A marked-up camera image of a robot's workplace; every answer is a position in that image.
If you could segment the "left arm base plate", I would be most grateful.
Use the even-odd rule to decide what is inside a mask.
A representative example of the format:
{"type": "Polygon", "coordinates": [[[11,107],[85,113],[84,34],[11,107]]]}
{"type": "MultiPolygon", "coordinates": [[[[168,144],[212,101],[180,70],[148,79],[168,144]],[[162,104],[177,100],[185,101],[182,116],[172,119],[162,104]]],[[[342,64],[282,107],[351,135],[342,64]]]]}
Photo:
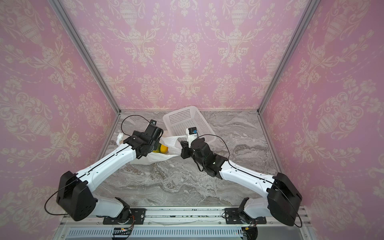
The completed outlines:
{"type": "Polygon", "coordinates": [[[146,217],[145,208],[131,208],[129,211],[122,213],[121,217],[111,218],[105,217],[103,220],[104,225],[143,225],[146,217]]]}

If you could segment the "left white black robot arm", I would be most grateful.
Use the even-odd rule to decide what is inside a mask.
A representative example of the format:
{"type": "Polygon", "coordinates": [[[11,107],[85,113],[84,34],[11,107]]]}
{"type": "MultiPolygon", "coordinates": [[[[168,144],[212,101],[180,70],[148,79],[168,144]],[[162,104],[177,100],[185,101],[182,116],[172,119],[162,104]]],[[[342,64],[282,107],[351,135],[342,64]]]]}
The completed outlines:
{"type": "Polygon", "coordinates": [[[121,167],[153,152],[163,133],[156,121],[151,120],[144,132],[134,131],[104,158],[76,173],[64,173],[60,178],[57,204],[75,222],[88,217],[109,217],[119,224],[127,223],[132,215],[129,204],[118,197],[97,197],[93,192],[121,167]]]}

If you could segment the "white plastic mesh basket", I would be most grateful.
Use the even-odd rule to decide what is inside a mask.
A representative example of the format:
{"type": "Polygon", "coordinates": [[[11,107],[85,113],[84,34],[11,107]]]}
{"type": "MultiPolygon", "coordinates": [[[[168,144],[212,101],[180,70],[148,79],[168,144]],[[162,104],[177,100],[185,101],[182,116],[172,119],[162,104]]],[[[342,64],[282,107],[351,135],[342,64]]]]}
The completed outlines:
{"type": "Polygon", "coordinates": [[[187,129],[196,127],[199,136],[203,135],[206,143],[210,144],[217,139],[210,125],[195,106],[165,114],[163,121],[171,136],[184,136],[187,129]]]}

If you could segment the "yellow lemon fruit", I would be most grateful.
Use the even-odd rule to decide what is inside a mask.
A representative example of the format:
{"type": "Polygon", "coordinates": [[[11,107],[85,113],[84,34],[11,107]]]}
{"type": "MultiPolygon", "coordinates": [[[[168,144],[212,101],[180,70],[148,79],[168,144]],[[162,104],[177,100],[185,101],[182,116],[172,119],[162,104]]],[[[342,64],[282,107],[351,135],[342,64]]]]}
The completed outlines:
{"type": "Polygon", "coordinates": [[[167,146],[164,146],[162,144],[158,144],[158,146],[153,150],[153,153],[167,154],[168,149],[169,148],[167,146]]]}

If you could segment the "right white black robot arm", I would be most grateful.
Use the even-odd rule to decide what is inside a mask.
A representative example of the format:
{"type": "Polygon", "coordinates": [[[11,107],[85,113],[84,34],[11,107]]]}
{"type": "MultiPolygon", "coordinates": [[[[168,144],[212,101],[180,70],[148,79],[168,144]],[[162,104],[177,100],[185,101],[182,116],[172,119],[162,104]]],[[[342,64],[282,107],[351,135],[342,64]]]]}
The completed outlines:
{"type": "Polygon", "coordinates": [[[182,141],[181,146],[181,157],[192,158],[201,172],[241,185],[262,197],[246,197],[242,200],[237,209],[242,222],[256,225],[258,218],[272,216],[278,222],[292,227],[300,219],[299,208],[303,197],[285,174],[277,173],[273,176],[243,168],[215,154],[204,138],[197,138],[191,143],[182,141]]]}

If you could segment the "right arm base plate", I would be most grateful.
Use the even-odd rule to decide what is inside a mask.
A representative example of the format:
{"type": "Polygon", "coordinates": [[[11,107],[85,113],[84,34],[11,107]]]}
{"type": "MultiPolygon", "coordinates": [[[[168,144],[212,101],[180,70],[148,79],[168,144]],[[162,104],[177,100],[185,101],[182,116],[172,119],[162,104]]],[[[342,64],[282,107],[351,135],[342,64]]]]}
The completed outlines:
{"type": "Polygon", "coordinates": [[[265,225],[267,223],[266,217],[252,218],[248,216],[244,210],[239,210],[237,208],[225,208],[223,217],[226,219],[227,225],[265,225]]]}

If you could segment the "white plastic bag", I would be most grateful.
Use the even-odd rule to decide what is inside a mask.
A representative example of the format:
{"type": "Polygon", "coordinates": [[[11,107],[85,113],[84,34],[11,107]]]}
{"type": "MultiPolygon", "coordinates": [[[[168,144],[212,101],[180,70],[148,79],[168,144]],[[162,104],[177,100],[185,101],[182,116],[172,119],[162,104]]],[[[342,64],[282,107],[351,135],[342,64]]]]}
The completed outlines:
{"type": "Polygon", "coordinates": [[[153,152],[149,153],[146,157],[141,157],[140,159],[131,161],[131,164],[151,165],[180,156],[182,153],[182,147],[179,142],[179,138],[184,137],[185,135],[173,136],[169,131],[165,131],[160,139],[158,147],[153,152]]]}

